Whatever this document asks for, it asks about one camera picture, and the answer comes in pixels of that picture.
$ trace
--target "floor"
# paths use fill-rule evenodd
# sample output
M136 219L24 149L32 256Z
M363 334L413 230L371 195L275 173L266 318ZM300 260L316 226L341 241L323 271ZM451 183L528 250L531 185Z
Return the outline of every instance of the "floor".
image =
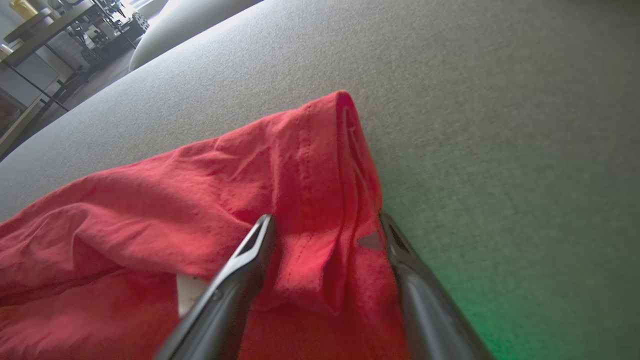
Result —
M100 90L125 76L129 71L129 62L133 56L133 50L134 49L127 51L114 60L113 63L109 64L109 66L92 75L89 78L89 82L84 84L72 95L71 98L69 98L69 100L65 102L65 106L71 110L72 108L82 104L91 96L100 92ZM20 139L20 142L32 137L35 133L44 129L44 127L48 126L64 114L64 110L55 105L52 106L52 108L43 117L41 117L38 122L30 126L30 129L24 133L24 138Z

